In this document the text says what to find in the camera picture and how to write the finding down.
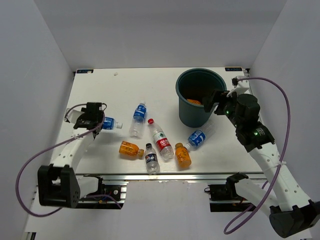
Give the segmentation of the small blue label bottle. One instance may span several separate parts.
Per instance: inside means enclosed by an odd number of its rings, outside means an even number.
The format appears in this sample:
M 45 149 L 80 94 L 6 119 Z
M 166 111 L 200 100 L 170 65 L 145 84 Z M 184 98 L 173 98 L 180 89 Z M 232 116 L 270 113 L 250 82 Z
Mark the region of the small blue label bottle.
M 112 117 L 105 117 L 104 122 L 102 124 L 103 130 L 113 130 L 113 129 L 122 129 L 123 124 L 121 122 L 116 121 Z

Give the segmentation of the tall blue label water bottle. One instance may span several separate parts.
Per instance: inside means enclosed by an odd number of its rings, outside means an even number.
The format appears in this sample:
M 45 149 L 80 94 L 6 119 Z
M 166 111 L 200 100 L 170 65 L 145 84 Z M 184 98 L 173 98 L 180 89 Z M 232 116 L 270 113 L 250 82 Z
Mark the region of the tall blue label water bottle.
M 134 110 L 129 129 L 129 135 L 132 138 L 141 139 L 144 131 L 144 124 L 147 115 L 147 106 L 145 101 L 141 101 Z

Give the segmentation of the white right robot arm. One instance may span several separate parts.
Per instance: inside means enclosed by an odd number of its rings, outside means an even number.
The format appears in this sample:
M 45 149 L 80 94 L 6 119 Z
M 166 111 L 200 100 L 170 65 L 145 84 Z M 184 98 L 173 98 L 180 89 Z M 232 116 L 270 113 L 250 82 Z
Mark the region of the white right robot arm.
M 314 202 L 292 176 L 275 143 L 259 121 L 260 105 L 255 96 L 214 90 L 202 99 L 205 112 L 226 116 L 235 127 L 240 144 L 256 161 L 269 183 L 263 190 L 244 173 L 226 179 L 226 195 L 250 201 L 270 221 L 274 231 L 287 238 L 313 227 L 320 220 L 320 203 Z

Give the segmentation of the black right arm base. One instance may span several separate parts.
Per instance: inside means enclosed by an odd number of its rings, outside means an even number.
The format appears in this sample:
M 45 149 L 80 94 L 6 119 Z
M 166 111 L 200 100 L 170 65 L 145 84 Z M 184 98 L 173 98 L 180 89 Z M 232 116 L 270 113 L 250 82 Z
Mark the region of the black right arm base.
M 236 193 L 235 184 L 243 179 L 249 179 L 249 177 L 239 172 L 229 176 L 224 184 L 209 184 L 204 189 L 204 192 L 209 195 L 209 206 L 212 213 L 243 212 L 249 207 L 249 211 L 255 209 L 255 206 L 247 199 Z

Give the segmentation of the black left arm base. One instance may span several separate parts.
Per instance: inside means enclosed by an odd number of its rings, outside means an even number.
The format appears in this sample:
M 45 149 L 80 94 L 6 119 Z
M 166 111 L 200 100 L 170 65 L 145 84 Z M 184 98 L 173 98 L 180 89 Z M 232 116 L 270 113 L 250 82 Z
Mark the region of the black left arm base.
M 77 180 L 83 197 L 76 209 L 120 210 L 123 207 L 127 192 L 123 182 L 92 174 L 77 176 Z

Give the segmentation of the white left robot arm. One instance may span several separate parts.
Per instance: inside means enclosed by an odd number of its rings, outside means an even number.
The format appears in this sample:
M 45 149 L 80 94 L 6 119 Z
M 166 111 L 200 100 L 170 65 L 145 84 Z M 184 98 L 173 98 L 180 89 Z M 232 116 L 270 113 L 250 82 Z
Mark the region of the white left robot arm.
M 87 102 L 81 111 L 66 110 L 64 120 L 73 124 L 70 140 L 49 165 L 37 171 L 39 203 L 42 206 L 75 208 L 87 195 L 99 200 L 106 187 L 97 176 L 76 177 L 75 171 L 89 145 L 102 130 L 105 120 L 103 103 Z

